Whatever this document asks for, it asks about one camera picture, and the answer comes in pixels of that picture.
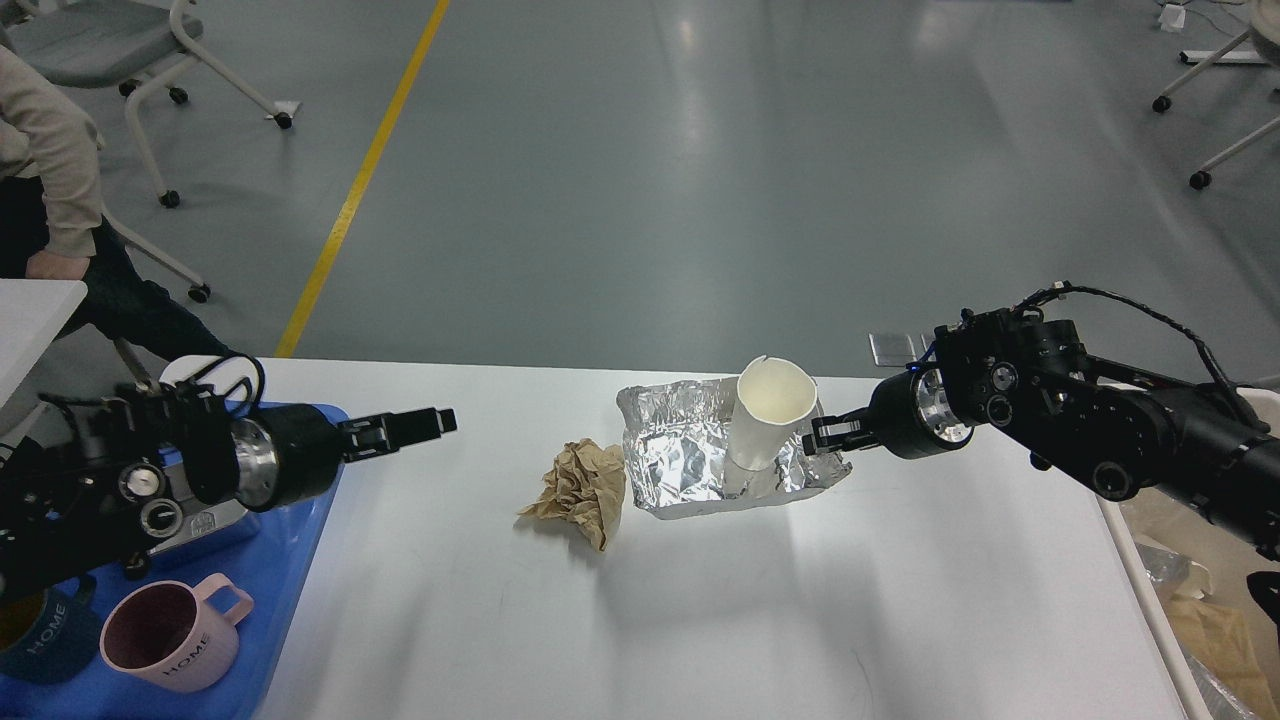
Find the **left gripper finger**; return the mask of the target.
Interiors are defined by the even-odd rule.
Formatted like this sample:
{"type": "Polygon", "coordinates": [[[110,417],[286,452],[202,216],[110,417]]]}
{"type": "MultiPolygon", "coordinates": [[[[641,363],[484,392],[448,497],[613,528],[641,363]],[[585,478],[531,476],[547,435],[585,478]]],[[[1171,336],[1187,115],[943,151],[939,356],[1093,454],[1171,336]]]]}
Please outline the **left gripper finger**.
{"type": "Polygon", "coordinates": [[[340,451],[343,462],[358,462],[372,457],[396,454],[408,445],[415,445],[413,439],[401,438],[387,432],[352,432],[343,437],[344,445],[340,451]]]}
{"type": "Polygon", "coordinates": [[[454,410],[451,407],[424,407],[407,413],[379,413],[370,416],[348,419],[338,424],[338,430],[346,436],[352,432],[387,432],[401,438],[422,443],[438,439],[443,434],[458,429],[454,410]]]}

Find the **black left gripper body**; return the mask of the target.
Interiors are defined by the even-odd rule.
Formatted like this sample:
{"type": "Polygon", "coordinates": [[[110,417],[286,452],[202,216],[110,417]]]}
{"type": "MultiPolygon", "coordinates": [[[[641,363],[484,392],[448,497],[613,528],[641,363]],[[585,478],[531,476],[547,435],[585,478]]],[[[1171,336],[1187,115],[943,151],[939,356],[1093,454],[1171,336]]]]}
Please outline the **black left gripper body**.
{"type": "Polygon", "coordinates": [[[234,497],[255,512],[326,493],[340,468],[340,432],[308,404],[266,407],[232,423],[234,497]]]}

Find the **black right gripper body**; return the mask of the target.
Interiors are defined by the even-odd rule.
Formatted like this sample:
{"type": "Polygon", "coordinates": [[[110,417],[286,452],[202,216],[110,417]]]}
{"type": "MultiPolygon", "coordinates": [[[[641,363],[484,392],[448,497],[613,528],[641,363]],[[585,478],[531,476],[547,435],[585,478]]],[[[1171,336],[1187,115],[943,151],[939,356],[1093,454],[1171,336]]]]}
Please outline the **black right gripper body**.
{"type": "Polygon", "coordinates": [[[901,459],[960,450],[974,432],[951,409],[938,369],[882,380],[870,396],[868,424],[877,442],[901,459]]]}

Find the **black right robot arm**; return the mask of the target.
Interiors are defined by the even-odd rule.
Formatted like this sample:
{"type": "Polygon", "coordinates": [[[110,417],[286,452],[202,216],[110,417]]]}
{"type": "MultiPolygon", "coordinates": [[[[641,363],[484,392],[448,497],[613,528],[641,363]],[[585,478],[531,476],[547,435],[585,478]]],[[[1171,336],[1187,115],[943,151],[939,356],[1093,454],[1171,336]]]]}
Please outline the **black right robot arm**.
{"type": "Polygon", "coordinates": [[[814,419],[806,455],[882,447],[901,459],[964,447],[989,425],[1111,502],[1155,487],[1208,524],[1277,560],[1279,445],[1207,343],[1162,313],[1196,347],[1210,380],[1193,384],[1089,354],[1046,304],[1059,282],[1018,304],[963,309],[938,325],[924,355],[882,380],[868,406],[814,419]]]}

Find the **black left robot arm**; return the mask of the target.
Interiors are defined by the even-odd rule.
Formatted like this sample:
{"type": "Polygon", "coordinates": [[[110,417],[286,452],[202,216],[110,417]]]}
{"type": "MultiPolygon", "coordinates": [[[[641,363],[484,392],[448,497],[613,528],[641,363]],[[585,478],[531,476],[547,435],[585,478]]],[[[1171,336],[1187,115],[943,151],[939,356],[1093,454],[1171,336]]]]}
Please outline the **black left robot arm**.
{"type": "Polygon", "coordinates": [[[137,578],[151,551],[198,512],[233,502],[251,512],[326,493],[346,464],[456,430],[449,407],[333,421],[310,404],[266,407],[262,364],[232,391],[211,360],[173,384],[123,384],[97,398],[46,395],[68,441],[19,443],[3,462],[3,602],[13,603],[110,562],[137,578]]]}

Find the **person's hand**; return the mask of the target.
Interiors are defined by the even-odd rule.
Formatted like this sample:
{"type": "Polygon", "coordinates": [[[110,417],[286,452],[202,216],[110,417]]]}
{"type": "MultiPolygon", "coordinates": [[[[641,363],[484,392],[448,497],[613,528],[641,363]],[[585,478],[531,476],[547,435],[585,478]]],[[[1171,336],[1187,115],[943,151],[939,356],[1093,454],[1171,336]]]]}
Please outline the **person's hand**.
{"type": "Polygon", "coordinates": [[[92,258],[70,258],[45,250],[26,260],[24,278],[31,281],[82,281],[92,258]]]}

